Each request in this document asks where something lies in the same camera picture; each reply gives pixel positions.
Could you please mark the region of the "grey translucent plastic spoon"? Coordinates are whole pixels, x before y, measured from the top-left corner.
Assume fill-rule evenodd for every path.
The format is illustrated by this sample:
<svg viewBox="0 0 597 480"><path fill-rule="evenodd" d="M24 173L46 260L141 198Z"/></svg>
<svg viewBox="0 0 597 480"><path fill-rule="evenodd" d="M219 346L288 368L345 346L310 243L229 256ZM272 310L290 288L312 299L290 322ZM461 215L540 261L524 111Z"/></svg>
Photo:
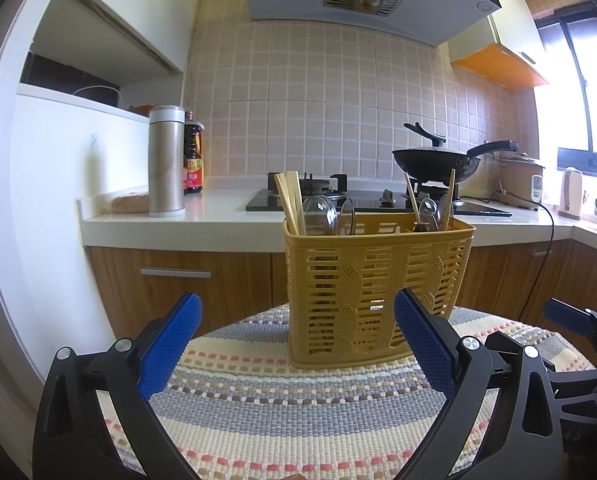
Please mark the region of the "grey translucent plastic spoon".
<svg viewBox="0 0 597 480"><path fill-rule="evenodd" d="M440 213L434 200L424 198L418 206L419 226L428 232L437 232L440 229Z"/></svg>

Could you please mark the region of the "clear plastic spoon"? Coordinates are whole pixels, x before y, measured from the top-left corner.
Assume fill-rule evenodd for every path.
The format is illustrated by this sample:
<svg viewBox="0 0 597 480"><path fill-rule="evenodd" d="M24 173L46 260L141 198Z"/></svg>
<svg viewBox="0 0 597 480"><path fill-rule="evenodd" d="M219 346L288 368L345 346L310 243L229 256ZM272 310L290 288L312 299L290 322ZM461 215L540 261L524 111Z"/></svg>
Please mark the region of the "clear plastic spoon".
<svg viewBox="0 0 597 480"><path fill-rule="evenodd" d="M308 236L335 235L338 211L328 196L308 196L303 203L305 232Z"/></svg>

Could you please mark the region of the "smoky grey plastic spoon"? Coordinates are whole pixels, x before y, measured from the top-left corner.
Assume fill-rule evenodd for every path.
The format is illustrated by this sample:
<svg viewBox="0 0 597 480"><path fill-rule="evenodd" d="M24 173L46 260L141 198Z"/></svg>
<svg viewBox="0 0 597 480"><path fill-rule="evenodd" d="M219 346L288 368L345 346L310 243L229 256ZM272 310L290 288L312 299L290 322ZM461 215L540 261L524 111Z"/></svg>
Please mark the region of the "smoky grey plastic spoon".
<svg viewBox="0 0 597 480"><path fill-rule="evenodd" d="M356 229L354 201L346 197L338 215L338 229L340 235L354 235Z"/></svg>

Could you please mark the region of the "white electric kettle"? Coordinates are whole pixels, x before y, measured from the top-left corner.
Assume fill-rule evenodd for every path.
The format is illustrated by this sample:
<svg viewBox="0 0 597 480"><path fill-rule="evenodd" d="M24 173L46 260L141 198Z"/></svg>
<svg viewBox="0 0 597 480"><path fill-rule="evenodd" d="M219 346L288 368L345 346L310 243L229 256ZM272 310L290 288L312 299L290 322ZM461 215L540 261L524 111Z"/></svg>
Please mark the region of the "white electric kettle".
<svg viewBox="0 0 597 480"><path fill-rule="evenodd" d="M559 214L579 220L583 207L583 174L574 167L564 169Z"/></svg>

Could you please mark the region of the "yellow plastic utensil basket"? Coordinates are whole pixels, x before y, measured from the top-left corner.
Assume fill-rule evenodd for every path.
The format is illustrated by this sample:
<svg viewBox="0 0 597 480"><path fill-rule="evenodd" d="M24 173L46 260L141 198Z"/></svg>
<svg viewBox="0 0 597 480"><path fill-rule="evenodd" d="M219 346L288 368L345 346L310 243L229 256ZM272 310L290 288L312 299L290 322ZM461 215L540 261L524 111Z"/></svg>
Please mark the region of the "yellow plastic utensil basket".
<svg viewBox="0 0 597 480"><path fill-rule="evenodd" d="M412 289L448 318L467 270L475 229L459 219L418 232L413 214L357 214L352 235L284 234L293 366L341 368L409 356L394 302Z"/></svg>

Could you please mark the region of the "striped woven table mat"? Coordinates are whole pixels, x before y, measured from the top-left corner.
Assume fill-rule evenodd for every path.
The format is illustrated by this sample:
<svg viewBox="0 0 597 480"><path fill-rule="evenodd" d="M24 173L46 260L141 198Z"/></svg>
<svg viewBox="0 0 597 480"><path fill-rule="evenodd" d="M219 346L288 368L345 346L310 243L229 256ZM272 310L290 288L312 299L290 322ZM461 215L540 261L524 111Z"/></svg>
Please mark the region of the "striped woven table mat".
<svg viewBox="0 0 597 480"><path fill-rule="evenodd" d="M277 307L192 339L151 408L204 479L391 479L439 414L413 358L332 370L289 361Z"/></svg>

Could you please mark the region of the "beige rice cooker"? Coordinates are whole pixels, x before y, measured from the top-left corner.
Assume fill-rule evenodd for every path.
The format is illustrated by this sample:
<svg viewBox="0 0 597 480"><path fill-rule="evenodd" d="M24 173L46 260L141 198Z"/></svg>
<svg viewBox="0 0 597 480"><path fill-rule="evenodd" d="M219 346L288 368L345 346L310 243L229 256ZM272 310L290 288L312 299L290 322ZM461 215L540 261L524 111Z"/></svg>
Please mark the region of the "beige rice cooker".
<svg viewBox="0 0 597 480"><path fill-rule="evenodd" d="M498 159L499 181L505 191L501 203L512 207L538 210L543 198L544 166L537 160L521 156Z"/></svg>

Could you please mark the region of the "black gas stove top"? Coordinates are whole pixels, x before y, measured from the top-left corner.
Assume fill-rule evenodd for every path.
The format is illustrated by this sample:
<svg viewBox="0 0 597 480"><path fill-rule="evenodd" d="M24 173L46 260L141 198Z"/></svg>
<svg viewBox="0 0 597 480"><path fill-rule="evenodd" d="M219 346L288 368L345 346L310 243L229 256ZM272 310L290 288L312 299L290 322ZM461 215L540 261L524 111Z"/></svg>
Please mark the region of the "black gas stove top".
<svg viewBox="0 0 597 480"><path fill-rule="evenodd" d="M276 185L276 174L270 172L267 176L267 188L258 191L245 205L248 212L282 211L282 203ZM303 200L315 195L327 196L341 209L349 198L359 212L413 212L413 206L407 194L407 188L392 191L384 188L382 191L352 190L346 174L331 174L329 178L316 178L312 174L300 176L300 187ZM511 212L486 206L481 203L466 202L456 197L454 202L456 216L510 218Z"/></svg>

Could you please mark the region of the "large soy sauce bottle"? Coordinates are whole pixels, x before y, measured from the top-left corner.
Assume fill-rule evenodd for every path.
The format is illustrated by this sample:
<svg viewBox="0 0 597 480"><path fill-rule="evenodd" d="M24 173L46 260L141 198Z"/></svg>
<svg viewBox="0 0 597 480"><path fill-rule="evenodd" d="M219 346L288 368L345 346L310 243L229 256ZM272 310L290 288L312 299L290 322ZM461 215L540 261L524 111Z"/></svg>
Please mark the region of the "large soy sauce bottle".
<svg viewBox="0 0 597 480"><path fill-rule="evenodd" d="M202 133L204 126L197 122L192 112L186 113L184 122L184 194L201 193L204 167Z"/></svg>

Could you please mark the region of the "steel thermos flask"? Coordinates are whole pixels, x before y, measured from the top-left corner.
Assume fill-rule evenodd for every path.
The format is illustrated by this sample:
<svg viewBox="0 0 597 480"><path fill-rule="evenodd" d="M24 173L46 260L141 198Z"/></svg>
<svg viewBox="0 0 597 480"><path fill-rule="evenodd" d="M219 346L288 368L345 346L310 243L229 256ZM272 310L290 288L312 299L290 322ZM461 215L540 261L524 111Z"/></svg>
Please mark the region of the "steel thermos flask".
<svg viewBox="0 0 597 480"><path fill-rule="evenodd" d="M149 115L149 213L172 217L184 213L184 109L154 107Z"/></svg>

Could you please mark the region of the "orange wall cabinet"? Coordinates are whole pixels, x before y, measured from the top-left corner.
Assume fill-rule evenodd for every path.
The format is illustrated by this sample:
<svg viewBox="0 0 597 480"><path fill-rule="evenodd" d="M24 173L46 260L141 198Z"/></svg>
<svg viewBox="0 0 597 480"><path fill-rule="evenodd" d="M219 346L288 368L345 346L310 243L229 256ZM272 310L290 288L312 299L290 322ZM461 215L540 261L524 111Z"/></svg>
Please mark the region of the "orange wall cabinet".
<svg viewBox="0 0 597 480"><path fill-rule="evenodd" d="M544 47L528 10L503 9L448 41L451 65L511 93L547 84Z"/></svg>

